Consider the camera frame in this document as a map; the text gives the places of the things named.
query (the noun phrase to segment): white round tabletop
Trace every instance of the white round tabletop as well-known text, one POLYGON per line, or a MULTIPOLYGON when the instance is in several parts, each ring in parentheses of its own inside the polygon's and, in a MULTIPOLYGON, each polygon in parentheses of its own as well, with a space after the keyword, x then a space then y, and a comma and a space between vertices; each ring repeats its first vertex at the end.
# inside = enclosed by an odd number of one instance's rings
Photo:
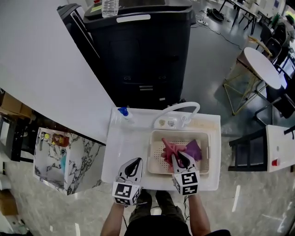
POLYGON ((278 72, 266 56, 251 47, 245 48, 244 53, 253 70, 265 83, 274 89, 281 87, 278 72))

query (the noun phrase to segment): black shirt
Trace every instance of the black shirt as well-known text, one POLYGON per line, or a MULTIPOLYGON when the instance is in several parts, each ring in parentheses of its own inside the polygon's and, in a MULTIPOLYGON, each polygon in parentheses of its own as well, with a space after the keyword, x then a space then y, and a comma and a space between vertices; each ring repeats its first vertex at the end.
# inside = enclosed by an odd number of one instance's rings
MULTIPOLYGON (((168 216, 145 216, 132 221, 124 236, 190 236, 188 226, 168 216)), ((207 236, 230 236, 228 230, 218 230, 207 236)))

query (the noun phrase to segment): red cup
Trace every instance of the red cup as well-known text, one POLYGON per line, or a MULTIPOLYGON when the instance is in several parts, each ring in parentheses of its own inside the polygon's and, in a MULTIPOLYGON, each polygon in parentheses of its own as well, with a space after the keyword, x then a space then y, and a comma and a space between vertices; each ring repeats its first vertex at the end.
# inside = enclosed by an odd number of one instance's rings
POLYGON ((272 165, 272 166, 280 166, 280 164, 281 164, 281 161, 280 161, 279 158, 278 158, 278 159, 275 159, 275 160, 273 160, 273 161, 271 162, 271 165, 272 165))

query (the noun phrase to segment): purple sponge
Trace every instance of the purple sponge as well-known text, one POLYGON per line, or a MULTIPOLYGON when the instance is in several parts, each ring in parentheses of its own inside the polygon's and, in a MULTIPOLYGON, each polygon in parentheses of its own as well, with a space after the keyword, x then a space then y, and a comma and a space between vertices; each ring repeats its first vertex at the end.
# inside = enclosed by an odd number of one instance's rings
POLYGON ((193 157, 196 161, 202 160, 202 151, 196 140, 189 142, 184 152, 193 157))

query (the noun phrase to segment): white bin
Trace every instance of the white bin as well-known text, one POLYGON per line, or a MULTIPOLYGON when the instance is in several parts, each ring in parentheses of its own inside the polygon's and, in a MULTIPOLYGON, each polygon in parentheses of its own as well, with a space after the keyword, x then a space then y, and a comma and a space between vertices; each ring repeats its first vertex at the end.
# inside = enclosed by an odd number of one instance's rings
POLYGON ((201 175, 209 173, 210 158, 210 136, 205 132, 197 131, 174 131, 174 130, 154 130, 150 139, 149 154, 147 158, 147 170, 153 174, 172 174, 170 165, 161 157, 165 147, 162 138, 180 145, 187 145, 192 140, 196 140, 201 151, 202 160, 196 161, 197 168, 201 175))

